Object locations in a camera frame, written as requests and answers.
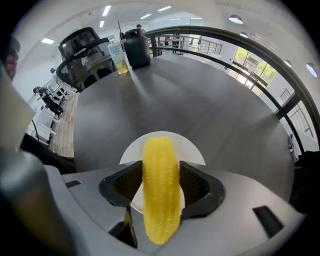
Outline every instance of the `plastic bottle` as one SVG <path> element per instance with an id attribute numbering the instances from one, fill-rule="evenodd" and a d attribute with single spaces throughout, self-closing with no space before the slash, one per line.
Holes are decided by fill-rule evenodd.
<path id="1" fill-rule="evenodd" d="M 127 73 L 129 70 L 120 42 L 117 40 L 111 41 L 108 45 L 108 49 L 118 74 L 122 75 Z"/>

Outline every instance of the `corn on the cob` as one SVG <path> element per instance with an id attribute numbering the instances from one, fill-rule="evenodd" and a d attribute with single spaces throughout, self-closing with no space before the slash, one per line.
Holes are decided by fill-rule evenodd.
<path id="1" fill-rule="evenodd" d="M 179 168 L 170 138 L 151 137 L 144 144 L 142 175 L 145 232 L 163 245 L 179 227 L 181 213 Z"/>

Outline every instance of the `round table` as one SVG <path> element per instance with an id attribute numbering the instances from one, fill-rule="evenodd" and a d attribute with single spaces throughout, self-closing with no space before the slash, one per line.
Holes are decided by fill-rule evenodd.
<path id="1" fill-rule="evenodd" d="M 152 58 L 124 75 L 113 72 L 80 94 L 76 169 L 117 166 L 134 140 L 155 131 L 186 137 L 212 171 L 245 175 L 290 197 L 294 162 L 271 109 L 227 73 L 177 55 Z"/>

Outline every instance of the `railing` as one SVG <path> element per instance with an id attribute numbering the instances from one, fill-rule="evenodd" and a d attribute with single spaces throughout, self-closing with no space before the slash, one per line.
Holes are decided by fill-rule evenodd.
<path id="1" fill-rule="evenodd" d="M 243 71 L 239 70 L 238 68 L 232 66 L 229 63 L 226 63 L 218 58 L 215 58 L 213 56 L 210 56 L 208 54 L 204 54 L 197 51 L 187 50 L 183 48 L 174 48 L 174 47 L 168 47 L 168 46 L 157 46 L 156 38 L 162 37 L 163 35 L 173 35 L 173 34 L 179 34 L 179 37 L 181 37 L 182 34 L 184 35 L 199 35 L 203 37 L 209 37 L 209 38 L 216 38 L 237 46 L 240 46 L 264 61 L 266 61 L 269 65 L 271 65 L 282 77 L 292 86 L 294 89 L 294 93 L 290 95 L 290 97 L 287 99 L 287 101 L 280 105 L 278 101 L 270 94 L 269 91 L 265 87 L 263 87 L 260 83 L 258 83 L 256 80 L 254 80 L 252 77 L 244 73 Z M 205 26 L 174 26 L 174 27 L 165 27 L 160 29 L 155 29 L 148 31 L 144 34 L 147 38 L 150 38 L 151 41 L 151 47 L 153 57 L 158 56 L 159 50 L 173 50 L 177 52 L 187 53 L 196 55 L 208 60 L 211 60 L 213 62 L 216 62 L 220 65 L 223 65 L 227 67 L 228 69 L 231 69 L 238 74 L 241 74 L 243 77 L 248 79 L 251 83 L 253 83 L 257 88 L 259 88 L 270 100 L 271 102 L 276 106 L 278 109 L 275 112 L 275 115 L 280 120 L 282 118 L 285 118 L 287 121 L 289 127 L 292 130 L 292 133 L 295 136 L 295 139 L 298 143 L 298 146 L 300 148 L 301 153 L 304 152 L 304 147 L 302 145 L 302 142 L 300 140 L 300 137 L 297 133 L 297 130 L 295 126 L 293 125 L 290 117 L 288 116 L 288 113 L 300 102 L 302 101 L 307 112 L 310 115 L 310 118 L 312 120 L 314 130 L 316 133 L 317 138 L 320 138 L 320 115 L 318 112 L 318 109 L 316 107 L 315 102 L 313 101 L 309 91 L 306 89 L 305 85 L 302 83 L 300 78 L 290 69 L 287 67 L 283 60 L 281 60 L 278 56 L 276 56 L 273 52 L 265 48 L 264 46 L 258 44 L 257 42 L 250 40 L 248 38 L 244 38 L 239 34 L 226 31 L 223 29 L 217 29 L 212 27 L 205 27 Z"/>
<path id="2" fill-rule="evenodd" d="M 187 35 L 170 35 L 163 34 L 155 38 L 155 42 L 158 47 L 169 46 L 169 42 L 172 43 L 174 48 L 187 49 L 193 52 L 214 55 L 220 54 L 222 44 L 202 39 L 201 37 L 187 36 Z"/>
<path id="3" fill-rule="evenodd" d="M 290 98 L 290 96 L 291 93 L 287 89 L 285 89 L 284 92 L 280 95 L 280 99 L 283 103 L 285 103 Z M 310 135 L 312 138 L 314 137 L 309 122 L 298 104 L 289 111 L 288 117 L 295 124 L 295 127 Z"/>

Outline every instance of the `wooden floor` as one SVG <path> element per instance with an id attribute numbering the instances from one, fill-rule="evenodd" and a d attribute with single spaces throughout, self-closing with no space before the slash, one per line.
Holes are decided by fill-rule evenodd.
<path id="1" fill-rule="evenodd" d="M 59 156 L 74 158 L 74 124 L 79 93 L 76 93 L 68 101 L 61 103 L 64 112 L 59 123 L 54 123 L 52 129 L 56 132 L 49 149 Z"/>

